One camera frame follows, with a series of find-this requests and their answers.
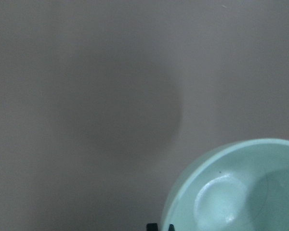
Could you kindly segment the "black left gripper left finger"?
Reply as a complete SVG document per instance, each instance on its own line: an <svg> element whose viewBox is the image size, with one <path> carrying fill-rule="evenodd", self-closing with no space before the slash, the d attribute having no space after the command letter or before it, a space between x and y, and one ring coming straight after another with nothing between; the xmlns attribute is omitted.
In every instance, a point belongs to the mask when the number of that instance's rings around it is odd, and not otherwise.
<svg viewBox="0 0 289 231"><path fill-rule="evenodd" d="M158 224L157 223L148 223L146 225L146 231L158 231Z"/></svg>

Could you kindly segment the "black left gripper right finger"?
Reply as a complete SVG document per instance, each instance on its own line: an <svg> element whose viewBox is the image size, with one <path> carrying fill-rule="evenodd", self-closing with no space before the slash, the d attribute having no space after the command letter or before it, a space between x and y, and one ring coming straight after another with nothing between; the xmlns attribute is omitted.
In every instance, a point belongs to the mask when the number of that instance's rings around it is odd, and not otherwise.
<svg viewBox="0 0 289 231"><path fill-rule="evenodd" d="M174 225L173 225L173 224L170 224L170 225L169 225L168 231L175 231L175 228L174 228Z"/></svg>

